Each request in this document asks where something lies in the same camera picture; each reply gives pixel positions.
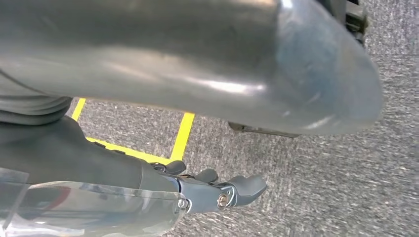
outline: black rubber part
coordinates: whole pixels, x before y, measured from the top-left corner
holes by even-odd
[[[0,123],[0,167],[29,173],[28,183],[76,181],[177,192],[144,160],[86,140],[77,122],[27,126]]]
[[[166,172],[172,175],[179,175],[186,170],[186,165],[180,160],[175,160],[166,165]]]
[[[204,183],[212,183],[218,180],[218,174],[213,169],[205,169],[201,171],[201,173],[195,175],[194,178]]]

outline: robotic hand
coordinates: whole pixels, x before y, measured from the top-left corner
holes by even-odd
[[[174,161],[167,166],[152,164],[171,180],[187,201],[179,206],[186,213],[213,212],[233,206],[243,206],[255,201],[266,190],[267,185],[260,175],[248,178],[235,176],[227,182],[217,182],[218,174],[213,169],[205,169],[201,173],[179,175],[186,169],[181,161]]]

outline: robotic finger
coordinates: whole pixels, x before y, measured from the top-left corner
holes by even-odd
[[[248,178],[235,176],[226,182],[217,182],[218,175],[213,169],[206,169],[195,176],[176,176],[169,172],[162,172],[162,175],[177,184],[179,192],[186,197],[186,201],[179,203],[186,213],[214,212],[248,205],[267,189],[260,175]]]

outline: yellow floor marking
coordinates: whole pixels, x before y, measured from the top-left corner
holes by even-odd
[[[191,113],[185,113],[183,115],[170,160],[182,160],[186,144],[188,143],[189,133],[191,132],[192,123],[194,122],[194,117],[195,115]]]
[[[80,98],[79,101],[77,102],[76,108],[74,109],[73,115],[71,115],[71,117],[77,121],[79,120],[80,114],[82,113],[84,104],[86,103],[86,99],[84,98]]]
[[[78,121],[80,118],[80,114],[82,113],[83,107],[86,103],[85,98],[80,98],[76,108],[74,109],[73,115],[71,116],[75,121]],[[118,150],[121,152],[125,152],[125,154],[129,156],[133,156],[139,159],[143,159],[149,163],[158,162],[164,165],[169,164],[170,162],[174,160],[182,160],[183,153],[185,152],[186,143],[188,142],[189,133],[192,128],[192,123],[194,121],[194,114],[191,113],[185,113],[183,115],[182,121],[180,122],[179,131],[177,133],[176,141],[173,146],[173,151],[171,152],[170,158],[165,157],[158,157],[155,155],[147,154],[144,152],[139,152],[127,147],[118,146],[112,143],[107,143],[104,141],[100,141],[94,138],[87,138],[87,140],[91,142],[98,142],[102,145],[105,145],[107,149],[109,150]]]
[[[118,145],[115,145],[115,144],[112,144],[112,143],[107,143],[107,142],[100,141],[100,140],[97,140],[97,139],[93,139],[93,138],[90,138],[90,137],[88,137],[87,139],[91,142],[98,142],[102,145],[105,145],[106,149],[125,152],[126,155],[133,156],[133,157],[136,157],[136,158],[139,158],[139,159],[143,159],[148,163],[158,162],[158,163],[167,165],[171,162],[170,159],[167,159],[167,158],[164,158],[164,157],[158,157],[158,156],[147,154],[147,153],[144,153],[144,152],[139,152],[139,151],[127,148],[127,147],[121,147],[121,146],[118,146]]]

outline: gray carpet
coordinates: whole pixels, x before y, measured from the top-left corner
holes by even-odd
[[[251,206],[185,217],[174,236],[418,236],[418,7],[367,0],[367,49],[384,87],[382,118],[354,135],[288,139],[235,133],[197,116],[185,151],[189,172],[221,178],[261,173],[269,190]],[[170,155],[181,113],[89,101],[85,133]]]

